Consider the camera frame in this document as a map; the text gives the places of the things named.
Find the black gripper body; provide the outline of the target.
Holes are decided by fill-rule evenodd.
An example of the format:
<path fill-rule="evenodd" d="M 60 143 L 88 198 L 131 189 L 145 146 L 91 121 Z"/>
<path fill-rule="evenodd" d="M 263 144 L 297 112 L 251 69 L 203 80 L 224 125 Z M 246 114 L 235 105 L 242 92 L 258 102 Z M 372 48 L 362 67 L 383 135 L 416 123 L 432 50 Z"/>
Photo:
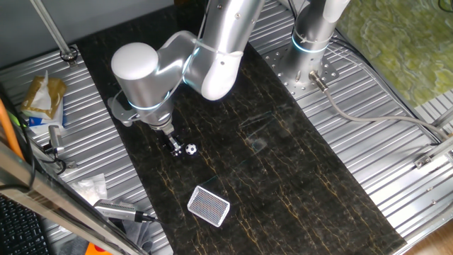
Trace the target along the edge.
<path fill-rule="evenodd" d="M 167 137 L 169 144 L 176 147 L 177 139 L 173 136 L 174 130 L 163 130 L 163 132 Z"/>

